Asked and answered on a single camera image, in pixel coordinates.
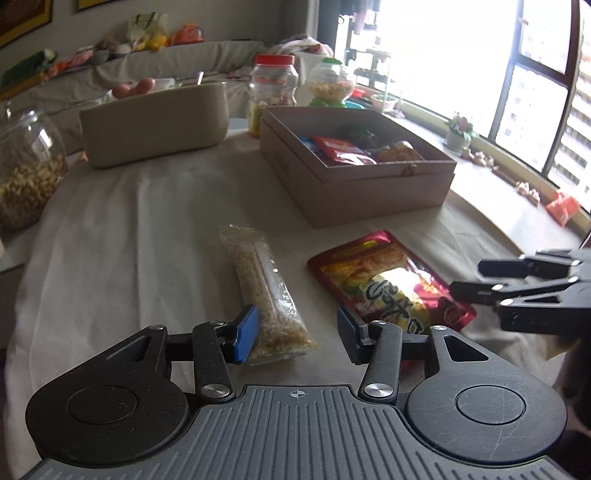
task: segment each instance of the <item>snack in box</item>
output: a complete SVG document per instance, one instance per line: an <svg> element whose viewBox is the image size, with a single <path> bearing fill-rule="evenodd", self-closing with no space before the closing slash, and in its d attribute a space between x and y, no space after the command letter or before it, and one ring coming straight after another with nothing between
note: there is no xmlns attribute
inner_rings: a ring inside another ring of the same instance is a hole
<svg viewBox="0 0 591 480"><path fill-rule="evenodd" d="M379 162L421 161L424 158L406 140L394 142L372 152L372 157Z"/></svg>
<svg viewBox="0 0 591 480"><path fill-rule="evenodd" d="M375 165L376 161L368 157L363 150L350 142L337 138L312 137L318 147L334 162L348 165Z"/></svg>
<svg viewBox="0 0 591 480"><path fill-rule="evenodd" d="M298 137L300 142L302 142L308 150L310 150L314 155L316 155L324 165L330 166L333 165L334 162L326 156L326 154L320 149L318 145L309 137Z"/></svg>

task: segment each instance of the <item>orange bag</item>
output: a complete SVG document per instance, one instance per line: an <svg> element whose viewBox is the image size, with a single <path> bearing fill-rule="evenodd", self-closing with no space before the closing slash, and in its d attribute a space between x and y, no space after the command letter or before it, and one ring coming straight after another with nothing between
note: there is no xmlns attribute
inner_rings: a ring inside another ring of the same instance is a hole
<svg viewBox="0 0 591 480"><path fill-rule="evenodd" d="M558 198L546 205L546 210L560 226L565 226L580 206L581 204L576 198L558 192Z"/></svg>

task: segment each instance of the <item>clear plastic wrapper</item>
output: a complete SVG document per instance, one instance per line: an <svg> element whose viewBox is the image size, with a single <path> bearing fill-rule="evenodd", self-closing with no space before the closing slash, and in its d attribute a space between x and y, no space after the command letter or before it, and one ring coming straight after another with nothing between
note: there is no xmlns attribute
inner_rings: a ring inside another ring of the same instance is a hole
<svg viewBox="0 0 591 480"><path fill-rule="evenodd" d="M259 335L249 363L283 360L318 347L296 309L262 232L231 226L220 236L236 264L244 302L259 308Z"/></svg>

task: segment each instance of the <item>white tablecloth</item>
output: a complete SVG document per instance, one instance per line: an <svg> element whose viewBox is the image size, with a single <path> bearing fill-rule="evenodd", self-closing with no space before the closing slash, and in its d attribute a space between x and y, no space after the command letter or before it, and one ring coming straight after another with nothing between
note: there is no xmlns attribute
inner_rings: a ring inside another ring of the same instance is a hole
<svg viewBox="0 0 591 480"><path fill-rule="evenodd" d="M152 324L189 332L228 320L243 306L233 264L218 231L229 224L265 231L288 288L320 348L260 367L232 368L235 385L359 385L336 331L337 302L306 270L313 255L377 229L390 230L445 280L474 278L482 258L514 255L502 235L481 227L458 199L440 209L313 229L258 152L230 132L197 152L66 176L41 220L17 300L8 352L5 434L16 478L38 461L27 433L27 401L42 385ZM501 332L481 309L465 333L552 382L538 337ZM192 388L191 365L173 379Z"/></svg>

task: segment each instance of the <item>open box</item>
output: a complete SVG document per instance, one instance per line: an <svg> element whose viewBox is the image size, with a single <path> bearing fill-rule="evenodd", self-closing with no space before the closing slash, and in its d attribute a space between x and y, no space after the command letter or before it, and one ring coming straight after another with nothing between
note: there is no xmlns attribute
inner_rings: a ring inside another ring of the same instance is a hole
<svg viewBox="0 0 591 480"><path fill-rule="evenodd" d="M408 141L424 161L327 167L298 137L343 138L363 127L383 143ZM441 205L456 162L393 119L372 110L270 107L261 153L315 228Z"/></svg>

